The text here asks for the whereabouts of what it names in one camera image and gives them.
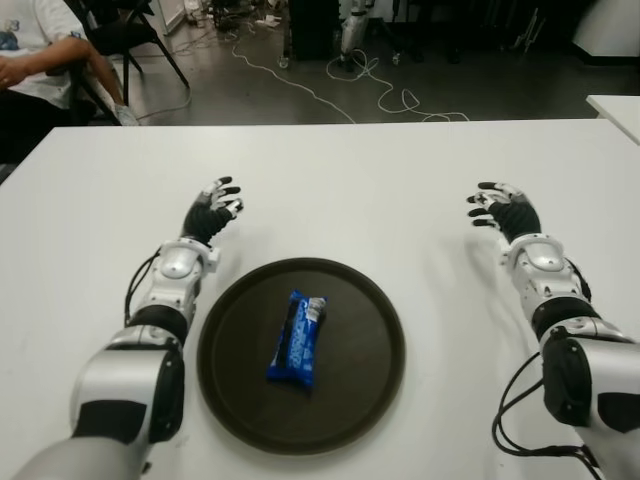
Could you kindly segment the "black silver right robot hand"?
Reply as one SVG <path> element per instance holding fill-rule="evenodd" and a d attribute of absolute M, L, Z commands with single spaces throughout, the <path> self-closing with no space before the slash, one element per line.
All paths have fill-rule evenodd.
<path fill-rule="evenodd" d="M 503 182 L 480 182 L 477 187 L 466 199 L 473 206 L 468 217 L 474 226 L 494 228 L 509 243 L 542 232 L 533 204 L 520 189 Z"/>

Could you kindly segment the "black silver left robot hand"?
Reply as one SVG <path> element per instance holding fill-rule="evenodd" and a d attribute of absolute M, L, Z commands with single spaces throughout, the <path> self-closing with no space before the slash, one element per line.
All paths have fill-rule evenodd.
<path fill-rule="evenodd" d="M 231 176 L 208 184 L 189 208 L 182 225 L 181 236 L 208 244 L 244 209 L 238 194 L 241 188 L 232 185 Z"/>

